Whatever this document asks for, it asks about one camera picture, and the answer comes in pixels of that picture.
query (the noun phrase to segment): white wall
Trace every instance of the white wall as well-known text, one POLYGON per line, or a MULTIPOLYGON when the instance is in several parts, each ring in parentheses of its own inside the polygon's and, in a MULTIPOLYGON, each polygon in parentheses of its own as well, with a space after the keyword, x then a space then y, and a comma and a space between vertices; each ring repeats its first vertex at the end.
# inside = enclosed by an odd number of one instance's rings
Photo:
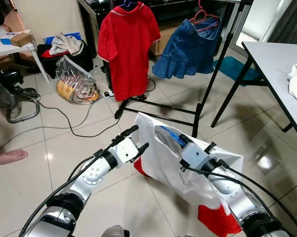
POLYGON ((280 0, 254 0, 242 31, 258 40, 271 22, 280 0))
POLYGON ((85 34, 76 0, 14 0, 26 29, 30 29, 37 44, 42 38, 57 32, 85 34))

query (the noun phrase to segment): clothing rack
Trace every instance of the clothing rack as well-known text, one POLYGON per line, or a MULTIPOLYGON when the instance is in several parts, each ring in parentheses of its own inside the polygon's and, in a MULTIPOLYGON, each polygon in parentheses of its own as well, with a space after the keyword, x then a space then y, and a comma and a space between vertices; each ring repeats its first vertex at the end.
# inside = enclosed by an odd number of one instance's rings
MULTIPOLYGON (((202 100, 202 103, 198 103, 196 105, 196 110, 195 111, 191 111, 191 110, 185 110, 185 109, 181 109, 181 108, 178 108, 178 107, 173 107, 173 106, 169 106, 169 105, 164 105, 164 104, 159 104, 159 103, 154 103, 154 102, 150 102, 150 101, 146 101, 146 96, 145 95, 140 95, 139 98, 128 98, 126 100, 124 100, 120 107, 118 108, 118 110, 115 112, 115 119, 118 119, 122 116, 122 113, 124 110, 126 111, 131 111, 131 112, 135 112, 135 113, 138 113, 138 112, 141 112, 141 113, 144 113, 144 114, 147 114, 149 116, 152 116, 152 117, 155 117, 155 118, 159 118, 159 119, 163 119, 163 120, 167 120, 167 121, 172 121, 172 122, 176 122, 176 123, 180 123, 180 124, 183 124, 183 125, 187 125, 187 126, 191 126, 192 127, 192 137, 197 137, 198 135, 198 127, 199 127, 199 119, 200 119, 200 115, 201 115, 201 112, 202 112, 202 108, 205 104, 205 101, 209 95, 209 92, 210 92, 210 89, 212 87, 212 84, 213 84, 213 81, 216 77, 216 74, 217 74, 217 71, 219 69, 219 66, 220 64, 222 63, 222 60, 224 58, 224 55, 227 51, 227 48, 233 38, 233 35, 234 35, 234 31, 236 29, 236 26, 238 25, 238 22, 241 18, 241 13, 243 11, 243 4, 244 2, 251 2, 250 4, 252 4, 253 0, 218 0, 218 1, 225 1, 225 2, 228 2, 228 5, 226 7, 226 11, 225 11, 225 14, 224 14, 224 17, 223 17, 223 22, 225 22, 227 19, 230 18, 231 14, 232 14, 232 11, 233 11, 233 7, 236 3, 239 3, 240 6, 242 5, 242 7, 239 7, 238 8, 238 12, 237 12, 237 15, 234 19, 234 22, 233 22, 233 26, 232 26, 232 29, 230 31, 230 33, 228 34, 227 36, 227 39, 225 41, 225 44, 224 44, 224 47, 223 47, 223 51, 221 52, 221 55, 219 57, 219 61, 217 63, 217 66, 214 70, 214 73, 213 73, 213 76, 211 78, 211 81, 212 83, 210 82, 209 86, 208 86, 208 89, 205 93, 205 96, 202 100), (157 107, 162 107, 162 108, 167 108, 167 109, 172 109, 172 110, 176 110, 176 111, 180 111, 180 112, 184 112, 184 113, 188 113, 188 114, 193 114, 194 115, 194 122, 193 123, 190 123, 190 122, 186 122, 186 121, 182 121, 182 120, 177 120, 177 119, 173 119, 173 118, 168 118, 168 117, 165 117, 165 116, 161 116, 161 115, 156 115, 156 114, 152 114, 152 113, 147 113, 147 112, 144 112, 144 111, 139 111, 139 110, 135 110, 135 109, 130 109, 130 108, 127 108, 127 104, 131 101, 137 101, 137 102, 141 102, 141 103, 144 103, 144 104, 149 104, 149 105, 153 105, 153 106, 157 106, 157 107)), ((113 0, 110 0, 110 4, 111 4, 111 9, 113 9, 114 7, 114 4, 113 4, 113 0)), ((110 74, 110 69, 109 69, 109 64, 105 61, 103 61, 103 64, 104 64, 104 72, 106 74, 106 78, 107 78, 107 81, 108 81, 108 85, 109 85, 109 88, 112 90, 112 84, 111 84, 111 74, 110 74)))

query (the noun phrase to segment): black bag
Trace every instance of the black bag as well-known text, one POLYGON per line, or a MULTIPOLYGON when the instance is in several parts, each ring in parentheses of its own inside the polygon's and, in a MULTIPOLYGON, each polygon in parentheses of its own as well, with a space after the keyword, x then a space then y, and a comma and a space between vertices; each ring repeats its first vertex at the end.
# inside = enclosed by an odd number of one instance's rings
MULTIPOLYGON (((66 54, 71 60, 73 60, 75 63, 77 63, 79 66, 81 66, 83 69, 85 69, 87 72, 91 71, 93 69, 93 61, 89 54, 88 47, 86 43, 84 43, 84 48, 82 52, 76 56, 72 56, 70 54, 66 54)), ((54 57, 54 58, 42 58, 42 54, 51 48, 51 44, 39 44, 38 45, 38 56, 43 64, 45 71, 52 77, 56 77, 56 62, 62 57, 54 57)))

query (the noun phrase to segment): clear plastic bag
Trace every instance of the clear plastic bag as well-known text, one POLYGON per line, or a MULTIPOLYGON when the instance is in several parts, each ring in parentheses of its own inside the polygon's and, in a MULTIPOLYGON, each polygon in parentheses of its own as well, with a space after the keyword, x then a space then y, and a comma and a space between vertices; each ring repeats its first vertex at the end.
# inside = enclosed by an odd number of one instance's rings
POLYGON ((90 104, 101 98, 93 76, 66 55, 56 66, 56 91, 61 97, 78 104, 90 104))

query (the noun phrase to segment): clothes hanger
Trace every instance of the clothes hanger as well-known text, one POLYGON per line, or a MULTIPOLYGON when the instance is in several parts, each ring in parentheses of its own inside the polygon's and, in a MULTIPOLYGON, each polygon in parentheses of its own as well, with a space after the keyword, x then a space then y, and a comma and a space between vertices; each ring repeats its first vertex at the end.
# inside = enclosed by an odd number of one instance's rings
POLYGON ((200 31, 208 30, 208 29, 213 28, 213 27, 218 27, 218 26, 219 26, 219 22, 220 22, 220 18, 219 18, 218 16, 215 16, 215 15, 212 15, 212 14, 207 14, 207 12, 204 11, 204 10, 203 10, 203 7, 201 6, 201 0, 198 1, 198 6, 199 6, 199 9, 200 9, 200 10, 197 12, 197 14, 196 14, 193 18, 190 19, 190 22, 191 22, 193 25, 196 25, 196 24, 199 24, 199 23, 201 23, 201 22, 204 22, 204 21, 207 19, 207 16, 215 17, 215 18, 217 19, 217 23, 216 23, 214 26, 209 26, 209 27, 200 29, 200 30, 198 30, 198 31, 200 32, 200 31), (198 15, 199 15, 201 12, 204 13, 204 18, 203 18, 203 20, 201 20, 201 21, 197 21, 197 22, 196 22, 196 19, 197 19, 198 15))
POLYGON ((130 6, 132 4, 135 4, 135 6, 137 6, 137 1, 131 1, 131 0, 124 0, 124 3, 122 5, 120 5, 119 7, 125 9, 125 10, 132 10, 132 8, 130 8, 130 6))

